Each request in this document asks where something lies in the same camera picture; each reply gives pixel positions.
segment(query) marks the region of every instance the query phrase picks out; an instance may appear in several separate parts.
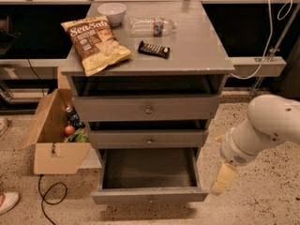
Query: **black cable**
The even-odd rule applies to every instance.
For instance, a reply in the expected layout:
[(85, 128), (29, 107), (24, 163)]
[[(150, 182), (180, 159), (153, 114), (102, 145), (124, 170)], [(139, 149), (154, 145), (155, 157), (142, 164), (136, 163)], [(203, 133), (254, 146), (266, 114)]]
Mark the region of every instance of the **black cable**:
[[(5, 30), (3, 30), (3, 29), (0, 28), (0, 32), (1, 31), (3, 31), (4, 33), (6, 33), (8, 36), (16, 38), (15, 35), (10, 34), (9, 32), (6, 32)], [(27, 55), (27, 53), (25, 51), (25, 48), (22, 48), (22, 51), (23, 51), (23, 53), (25, 55), (25, 58), (26, 58), (26, 60), (27, 60), (27, 62), (29, 64), (29, 67), (31, 68), (32, 72), (37, 76), (37, 79), (41, 81), (40, 77), (38, 76), (38, 74), (36, 73), (36, 71), (34, 70), (34, 68), (32, 67), (32, 64), (31, 64), (30, 59), (29, 59), (29, 57), (28, 57), (28, 55)], [(43, 86), (41, 87), (41, 92), (42, 92), (43, 96), (45, 97), (45, 92), (44, 92), (44, 87)]]
[[(40, 197), (42, 199), (41, 200), (41, 210), (43, 211), (43, 214), (46, 217), (46, 219), (48, 219), (51, 222), (51, 224), (55, 225), (55, 223), (46, 214), (45, 209), (44, 209), (44, 203), (46, 203), (48, 205), (57, 205), (57, 204), (61, 203), (66, 198), (66, 196), (67, 196), (68, 188), (67, 188), (67, 186), (64, 183), (56, 183), (56, 184), (53, 184), (51, 187), (49, 187), (44, 194), (42, 194), (41, 191), (40, 191), (40, 181), (41, 181), (42, 176), (43, 175), (40, 175), (39, 176), (39, 180), (38, 180), (38, 192), (39, 192), (39, 195), (40, 195)], [(47, 196), (48, 192), (50, 192), (52, 188), (54, 188), (55, 186), (58, 186), (58, 185), (62, 185), (63, 187), (65, 187), (64, 197), (60, 201), (58, 201), (58, 202), (48, 202), (46, 200), (46, 196)]]
[[(26, 59), (27, 59), (27, 61), (29, 63), (29, 66), (30, 66), (31, 70), (33, 71), (33, 73), (35, 73), (35, 75), (37, 76), (37, 78), (41, 81), (40, 77), (38, 76), (38, 74), (36, 73), (36, 71), (34, 70), (34, 68), (32, 67), (30, 59), (28, 58), (28, 56), (26, 54), (25, 54), (25, 56), (26, 56)], [(42, 92), (43, 96), (45, 97), (44, 87), (43, 86), (41, 87), (41, 92)]]

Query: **open cardboard box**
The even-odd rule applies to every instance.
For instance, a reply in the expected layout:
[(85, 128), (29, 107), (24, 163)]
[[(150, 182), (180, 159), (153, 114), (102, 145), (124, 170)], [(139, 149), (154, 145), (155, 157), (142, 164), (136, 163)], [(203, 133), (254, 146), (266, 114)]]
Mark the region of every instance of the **open cardboard box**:
[(19, 149), (36, 145), (34, 174), (72, 174), (80, 168), (98, 168), (99, 161), (89, 142), (63, 142), (68, 124), (66, 106), (71, 91), (58, 88), (43, 97), (22, 138)]

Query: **green vegetable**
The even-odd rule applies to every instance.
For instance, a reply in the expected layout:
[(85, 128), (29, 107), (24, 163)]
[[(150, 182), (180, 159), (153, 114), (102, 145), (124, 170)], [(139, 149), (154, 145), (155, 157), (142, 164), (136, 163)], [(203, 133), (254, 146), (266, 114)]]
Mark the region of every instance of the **green vegetable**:
[(78, 128), (72, 135), (68, 136), (66, 143), (89, 143), (86, 132), (82, 127)]

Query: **chip bag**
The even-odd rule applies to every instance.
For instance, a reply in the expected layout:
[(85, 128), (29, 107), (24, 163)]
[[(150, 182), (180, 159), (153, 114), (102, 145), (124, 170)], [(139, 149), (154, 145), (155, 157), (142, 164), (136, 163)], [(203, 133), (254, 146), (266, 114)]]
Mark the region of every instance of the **chip bag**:
[(61, 25), (81, 57), (86, 76), (129, 59), (131, 51), (118, 43), (105, 16), (90, 17)]

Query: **electrical cord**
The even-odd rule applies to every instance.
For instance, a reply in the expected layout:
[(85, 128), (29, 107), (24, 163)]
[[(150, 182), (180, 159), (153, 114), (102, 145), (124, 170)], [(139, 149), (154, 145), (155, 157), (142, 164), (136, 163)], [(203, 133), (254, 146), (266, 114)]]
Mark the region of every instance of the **electrical cord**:
[[(280, 18), (280, 13), (282, 12), (282, 10), (290, 3), (290, 7), (289, 9), (287, 10), (287, 12)], [(281, 8), (281, 10), (278, 12), (278, 15), (277, 15), (277, 19), (278, 20), (283, 20), (288, 14), (289, 12), (291, 11), (292, 9), (292, 6), (293, 6), (293, 0), (288, 0)]]
[[(41, 190), (40, 190), (40, 181), (41, 181), (42, 176), (43, 175), (40, 175), (39, 176), (39, 180), (38, 180), (38, 192), (39, 192), (39, 195), (41, 196), (41, 210), (42, 210), (44, 216), (46, 217), (46, 219), (48, 219), (51, 222), (51, 224), (55, 225), (55, 223), (46, 214), (45, 209), (44, 209), (44, 203), (46, 203), (48, 205), (57, 205), (57, 204), (61, 203), (66, 198), (66, 196), (67, 196), (68, 188), (67, 188), (67, 186), (64, 183), (56, 183), (56, 184), (53, 184), (51, 187), (49, 187), (44, 194), (42, 194)], [(58, 185), (62, 185), (65, 188), (64, 197), (60, 201), (58, 201), (58, 202), (48, 202), (46, 200), (47, 194), (51, 191), (51, 189), (53, 189), (55, 186), (58, 186)]]
[[(15, 35), (10, 34), (9, 32), (6, 32), (6, 31), (4, 31), (4, 32), (5, 32), (8, 36), (13, 37), (13, 38), (16, 38)], [(29, 59), (28, 56), (27, 56), (27, 53), (25, 52), (25, 48), (22, 48), (22, 51), (23, 51), (23, 53), (24, 53), (24, 55), (25, 55), (25, 57), (26, 57), (26, 60), (27, 60), (27, 62), (28, 62), (28, 64), (29, 64), (29, 67), (31, 68), (32, 72), (37, 76), (37, 79), (41, 81), (40, 77), (38, 76), (37, 72), (34, 70), (32, 64), (31, 64), (30, 59)], [(44, 87), (43, 87), (43, 86), (41, 87), (41, 92), (42, 92), (42, 96), (45, 97), (45, 91), (44, 91)]]
[(272, 23), (272, 10), (271, 10), (271, 1), (270, 0), (267, 0), (268, 1), (268, 11), (269, 11), (269, 21), (270, 21), (270, 35), (269, 35), (269, 39), (265, 45), (265, 48), (264, 48), (264, 51), (263, 51), (263, 55), (262, 55), (262, 61), (261, 63), (259, 64), (259, 66), (255, 69), (255, 71), (249, 75), (249, 76), (246, 76), (246, 77), (239, 77), (237, 75), (234, 75), (233, 73), (231, 73), (231, 76), (233, 76), (234, 78), (236, 79), (240, 79), (240, 80), (247, 80), (247, 79), (250, 79), (252, 77), (255, 76), (255, 74), (259, 71), (259, 69), (261, 69), (262, 65), (263, 65), (263, 61), (264, 61), (264, 57), (265, 57), (265, 53), (269, 47), (269, 43), (270, 43), (270, 40), (271, 40), (271, 37), (273, 35), (273, 23)]

